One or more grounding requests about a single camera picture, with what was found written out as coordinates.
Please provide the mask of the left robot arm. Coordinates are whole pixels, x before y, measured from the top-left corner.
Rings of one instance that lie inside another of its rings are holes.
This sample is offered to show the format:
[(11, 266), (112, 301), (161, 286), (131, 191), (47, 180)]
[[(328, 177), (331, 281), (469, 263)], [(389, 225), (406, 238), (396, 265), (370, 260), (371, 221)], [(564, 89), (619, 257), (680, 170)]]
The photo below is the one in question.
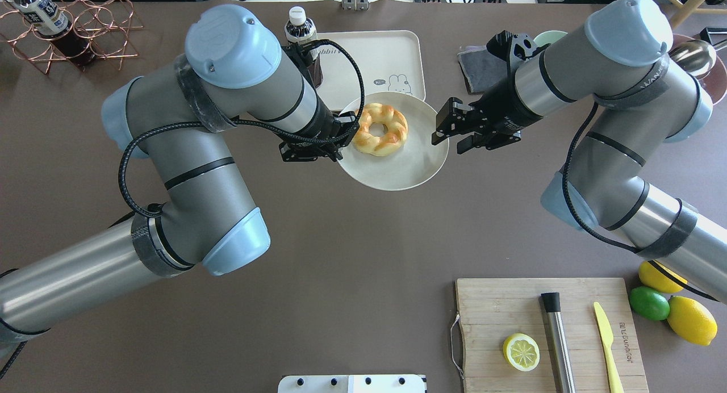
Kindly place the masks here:
[(240, 5), (205, 11), (184, 53), (102, 105), (123, 150), (120, 194), (130, 213), (104, 232), (2, 274), (5, 375), (24, 346), (59, 321), (200, 264), (223, 275), (270, 246), (268, 229), (222, 133), (262, 127), (285, 162), (342, 160), (360, 116), (335, 116), (307, 65), (330, 39), (282, 46)]

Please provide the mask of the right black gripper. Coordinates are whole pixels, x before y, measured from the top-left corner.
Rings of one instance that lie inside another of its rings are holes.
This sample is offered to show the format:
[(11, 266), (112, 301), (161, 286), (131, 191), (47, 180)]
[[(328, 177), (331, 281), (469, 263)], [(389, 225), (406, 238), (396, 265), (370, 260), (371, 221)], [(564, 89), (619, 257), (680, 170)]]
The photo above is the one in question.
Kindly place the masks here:
[(457, 154), (471, 149), (499, 149), (521, 140), (525, 127), (525, 105), (514, 94), (484, 95), (469, 105), (450, 97), (436, 114), (431, 144), (439, 145), (454, 135), (465, 135), (457, 143)]

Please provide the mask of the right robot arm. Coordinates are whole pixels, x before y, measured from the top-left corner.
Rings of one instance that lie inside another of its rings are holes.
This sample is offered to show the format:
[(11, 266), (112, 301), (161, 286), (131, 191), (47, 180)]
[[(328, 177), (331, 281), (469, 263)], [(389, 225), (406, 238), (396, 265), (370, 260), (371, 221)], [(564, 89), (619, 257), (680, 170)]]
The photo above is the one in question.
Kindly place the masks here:
[(499, 149), (519, 142), (525, 127), (593, 97), (593, 110), (603, 112), (576, 133), (543, 207), (588, 233), (618, 233), (626, 250), (725, 302), (725, 228), (640, 177), (661, 144), (687, 139), (712, 114), (711, 96), (669, 56), (672, 41), (652, 0), (615, 0), (547, 47), (503, 31), (489, 44), (506, 76), (475, 102), (450, 98), (431, 143), (464, 135), (459, 154)]

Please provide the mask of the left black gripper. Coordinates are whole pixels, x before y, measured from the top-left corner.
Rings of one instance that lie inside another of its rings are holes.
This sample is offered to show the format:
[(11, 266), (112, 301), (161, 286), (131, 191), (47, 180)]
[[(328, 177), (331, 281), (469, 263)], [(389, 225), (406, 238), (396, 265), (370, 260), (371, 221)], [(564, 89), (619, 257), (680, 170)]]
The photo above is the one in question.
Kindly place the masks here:
[(283, 162), (314, 162), (323, 157), (340, 162), (344, 158), (342, 149), (352, 142), (360, 118), (356, 112), (342, 112), (339, 116), (325, 113), (314, 117), (317, 124), (309, 133), (285, 132), (279, 145)]

